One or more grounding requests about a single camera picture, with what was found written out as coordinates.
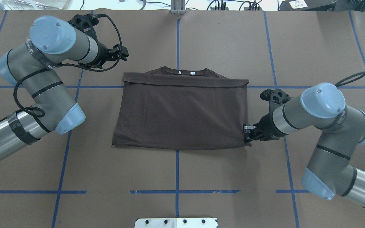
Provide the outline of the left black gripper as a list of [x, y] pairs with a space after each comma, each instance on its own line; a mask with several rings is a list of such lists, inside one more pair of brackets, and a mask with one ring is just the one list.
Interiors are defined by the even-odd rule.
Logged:
[[102, 69], [102, 66], [107, 61], [127, 61], [127, 58], [129, 57], [128, 49], [123, 45], [116, 44], [112, 49], [107, 48], [103, 43], [97, 43], [97, 45], [98, 52], [95, 58], [95, 68]]

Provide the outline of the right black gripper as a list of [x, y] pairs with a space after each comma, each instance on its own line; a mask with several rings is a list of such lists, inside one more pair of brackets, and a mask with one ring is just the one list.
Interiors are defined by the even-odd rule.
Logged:
[[252, 141], [272, 141], [278, 140], [278, 130], [273, 124], [270, 114], [263, 116], [259, 123], [251, 125], [245, 123], [242, 125], [244, 131], [244, 142], [249, 143]]

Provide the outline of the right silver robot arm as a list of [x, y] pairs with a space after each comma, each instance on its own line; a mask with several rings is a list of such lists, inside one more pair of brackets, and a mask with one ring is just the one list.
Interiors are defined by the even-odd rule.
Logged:
[[242, 126], [245, 142], [278, 140], [314, 126], [322, 133], [303, 174], [303, 187], [332, 200], [345, 197], [365, 209], [365, 171], [349, 164], [358, 145], [365, 145], [365, 113], [346, 104], [338, 84], [320, 83], [290, 97], [267, 89], [260, 98], [269, 112], [258, 123]]

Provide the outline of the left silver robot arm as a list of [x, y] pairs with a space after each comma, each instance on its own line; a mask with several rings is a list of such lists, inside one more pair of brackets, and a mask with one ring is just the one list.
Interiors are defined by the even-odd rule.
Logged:
[[75, 15], [64, 21], [54, 16], [37, 18], [24, 44], [0, 58], [0, 76], [14, 85], [18, 110], [0, 121], [0, 161], [32, 145], [50, 132], [64, 134], [79, 126], [86, 116], [62, 82], [56, 69], [64, 66], [103, 72], [103, 65], [126, 61], [122, 43], [107, 48], [99, 42], [94, 26], [105, 17]]

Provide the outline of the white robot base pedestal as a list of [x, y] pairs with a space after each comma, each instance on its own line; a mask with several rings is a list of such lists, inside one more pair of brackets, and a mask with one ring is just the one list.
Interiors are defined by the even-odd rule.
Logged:
[[135, 228], [217, 228], [217, 218], [141, 218]]

